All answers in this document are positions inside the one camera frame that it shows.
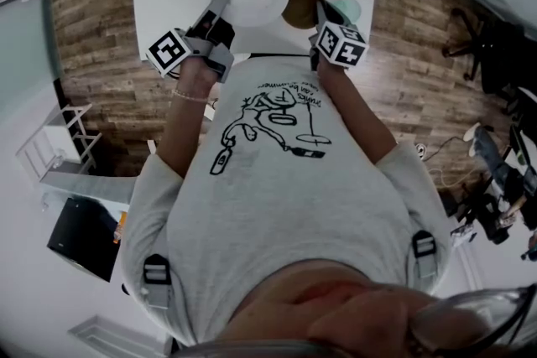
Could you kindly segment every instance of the black monitor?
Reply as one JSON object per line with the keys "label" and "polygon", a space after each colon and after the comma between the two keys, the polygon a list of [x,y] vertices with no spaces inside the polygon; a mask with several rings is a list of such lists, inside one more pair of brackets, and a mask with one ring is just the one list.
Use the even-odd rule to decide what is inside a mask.
{"label": "black monitor", "polygon": [[119,250],[116,226],[98,202],[68,199],[47,247],[76,268],[110,282]]}

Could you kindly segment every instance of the cable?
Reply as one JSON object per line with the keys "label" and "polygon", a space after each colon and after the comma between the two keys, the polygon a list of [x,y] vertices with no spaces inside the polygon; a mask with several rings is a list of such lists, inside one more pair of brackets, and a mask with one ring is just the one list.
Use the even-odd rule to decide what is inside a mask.
{"label": "cable", "polygon": [[445,147],[445,145],[447,145],[449,142],[451,142],[452,140],[460,140],[461,142],[464,142],[464,140],[462,140],[460,137],[458,136],[453,136],[453,137],[450,137],[449,139],[447,139],[445,142],[443,142],[440,147],[438,148],[438,150],[435,152],[435,153],[432,153],[429,157],[425,158],[423,160],[423,162],[425,163],[426,161],[429,161],[431,158],[433,158],[436,154],[438,154],[442,149],[443,147]]}
{"label": "cable", "polygon": [[446,184],[446,182],[444,182],[444,172],[442,172],[441,169],[431,169],[429,170],[429,173],[430,172],[440,172],[440,182],[442,183],[442,185],[444,186],[444,188],[453,188],[455,185],[459,185],[464,179],[466,179],[468,176],[470,176],[472,173],[474,173],[475,171],[477,170],[477,168],[474,168],[472,170],[470,170],[470,172],[468,172],[467,174],[465,174],[462,178],[460,178],[459,180],[457,180],[455,183],[453,184]]}

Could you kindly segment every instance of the white wall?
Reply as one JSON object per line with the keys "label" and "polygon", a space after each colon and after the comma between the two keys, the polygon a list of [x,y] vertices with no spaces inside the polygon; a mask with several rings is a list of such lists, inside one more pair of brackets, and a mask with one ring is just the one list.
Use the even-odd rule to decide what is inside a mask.
{"label": "white wall", "polygon": [[44,358],[85,358],[96,353],[66,332],[95,314],[155,338],[161,331],[122,292],[117,263],[106,283],[46,247],[63,202],[48,199],[42,212],[40,192],[15,153],[56,105],[46,86],[0,124],[0,344]]}

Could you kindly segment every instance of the black office chair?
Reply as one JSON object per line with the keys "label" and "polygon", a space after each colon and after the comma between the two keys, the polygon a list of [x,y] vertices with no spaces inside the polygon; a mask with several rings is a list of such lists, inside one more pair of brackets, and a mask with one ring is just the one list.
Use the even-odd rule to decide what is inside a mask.
{"label": "black office chair", "polygon": [[473,54],[472,73],[466,73],[464,79],[474,80],[477,68],[481,65],[483,91],[487,94],[498,94],[503,99],[509,100],[511,97],[503,89],[510,82],[513,67],[518,64],[519,41],[524,39],[523,29],[504,21],[492,22],[483,16],[478,16],[481,30],[475,30],[464,11],[455,8],[451,14],[454,17],[461,17],[471,40],[454,52],[444,48],[442,54],[445,57]]}

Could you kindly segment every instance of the bracelet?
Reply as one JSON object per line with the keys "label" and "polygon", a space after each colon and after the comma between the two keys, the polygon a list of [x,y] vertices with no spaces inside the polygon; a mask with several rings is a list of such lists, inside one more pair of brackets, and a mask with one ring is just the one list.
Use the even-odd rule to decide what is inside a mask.
{"label": "bracelet", "polygon": [[198,97],[193,97],[187,93],[184,93],[183,91],[179,91],[179,90],[173,90],[171,92],[174,96],[178,96],[180,97],[181,99],[185,99],[185,100],[190,100],[190,101],[198,101],[199,103],[207,103],[209,101],[209,99],[201,99],[201,98],[198,98]]}

